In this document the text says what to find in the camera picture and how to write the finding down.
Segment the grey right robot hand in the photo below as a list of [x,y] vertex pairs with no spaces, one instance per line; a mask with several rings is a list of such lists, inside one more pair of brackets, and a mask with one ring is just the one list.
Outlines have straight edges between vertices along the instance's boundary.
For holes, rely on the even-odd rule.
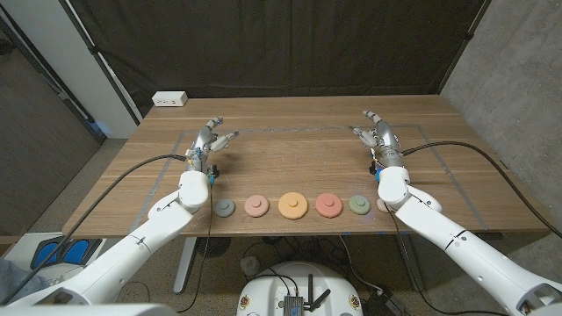
[[391,126],[373,111],[363,111],[366,118],[374,123],[370,131],[352,127],[365,147],[371,149],[373,158],[383,167],[403,167],[400,143]]

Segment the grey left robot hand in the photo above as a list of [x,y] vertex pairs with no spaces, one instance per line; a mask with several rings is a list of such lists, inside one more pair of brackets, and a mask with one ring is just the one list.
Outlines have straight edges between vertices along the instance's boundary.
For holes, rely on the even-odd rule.
[[228,142],[236,138],[240,132],[234,131],[219,136],[213,129],[223,123],[223,117],[217,116],[211,118],[204,127],[202,127],[196,139],[190,148],[187,149],[185,156],[187,161],[187,171],[199,171],[208,176],[218,177],[220,172],[216,165],[208,163],[208,155],[211,152],[219,152],[228,147]]

